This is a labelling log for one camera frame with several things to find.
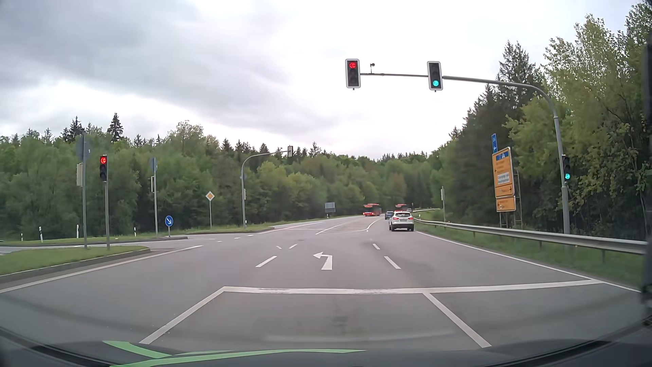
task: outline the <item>overcast sky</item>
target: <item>overcast sky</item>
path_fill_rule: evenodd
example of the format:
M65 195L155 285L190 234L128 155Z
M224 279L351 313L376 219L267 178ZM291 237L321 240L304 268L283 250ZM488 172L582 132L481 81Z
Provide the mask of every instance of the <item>overcast sky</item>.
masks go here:
M636 2L0 0L0 135L59 135L74 116L105 129L117 112L131 138L190 120L255 146L429 152L484 86L364 76L351 90L346 58L493 79L508 40L539 64L587 13L623 29Z

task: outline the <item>red bus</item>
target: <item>red bus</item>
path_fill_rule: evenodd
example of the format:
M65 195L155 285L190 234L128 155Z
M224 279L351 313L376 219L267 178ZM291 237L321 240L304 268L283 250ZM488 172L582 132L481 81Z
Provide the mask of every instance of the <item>red bus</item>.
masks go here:
M376 217L383 213L383 208L380 207L380 204L365 204L363 215L365 217Z

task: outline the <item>traffic light pole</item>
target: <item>traffic light pole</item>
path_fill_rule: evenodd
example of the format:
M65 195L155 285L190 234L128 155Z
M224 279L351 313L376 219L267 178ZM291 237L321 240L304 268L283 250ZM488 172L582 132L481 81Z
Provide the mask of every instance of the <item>traffic light pole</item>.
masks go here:
M376 76L414 76L417 78L428 78L428 75L418 75L418 74L385 74L385 73L372 73L372 72L361 72L360 75L376 75ZM509 86L509 87L519 87L519 88L529 88L534 89L539 92L548 102L548 106L552 110L552 117L555 122L555 134L557 138L557 154L559 156L559 173L561 178L561 205L563 212L563 226L564 233L571 233L571 215L569 213L569 191L568 186L566 186L566 181L564 180L564 167L562 163L561 156L564 154L562 145L561 145L561 129L559 128L559 116L557 115L557 110L555 109L555 104L553 103L550 96L548 96L541 88L531 86L529 84L523 83L512 83L512 82L502 82L500 80L491 80L491 79L478 79L478 78L465 78L463 76L446 76L443 75L442 79L446 80L457 80L460 82L474 82L474 83L483 83L483 84L495 84L499 86Z
M277 154L277 153L288 153L288 152L290 152L290 150L286 150L286 151L283 151L283 152L254 154L254 155L248 156L244 160L243 165L240 168L240 185L241 185L241 189L242 189L241 195L242 195L242 198L243 198L243 229L246 229L246 216L245 216L245 163L249 160L249 158L260 157L262 155L272 155L272 154Z

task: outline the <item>car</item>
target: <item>car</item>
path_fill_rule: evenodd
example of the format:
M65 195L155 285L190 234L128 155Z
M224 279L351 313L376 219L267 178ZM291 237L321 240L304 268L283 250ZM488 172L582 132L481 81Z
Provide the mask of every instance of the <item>car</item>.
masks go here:
M393 231L398 228L405 228L409 232L414 231L414 217L410 212L394 212L389 219L389 230Z

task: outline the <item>asphalt road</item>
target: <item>asphalt road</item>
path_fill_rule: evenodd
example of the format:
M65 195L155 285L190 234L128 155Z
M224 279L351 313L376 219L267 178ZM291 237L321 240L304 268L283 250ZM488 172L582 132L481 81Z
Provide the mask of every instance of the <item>asphalt road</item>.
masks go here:
M639 320L631 289L388 230L383 217L203 234L0 288L0 326L44 343L185 351L477 349L599 338Z

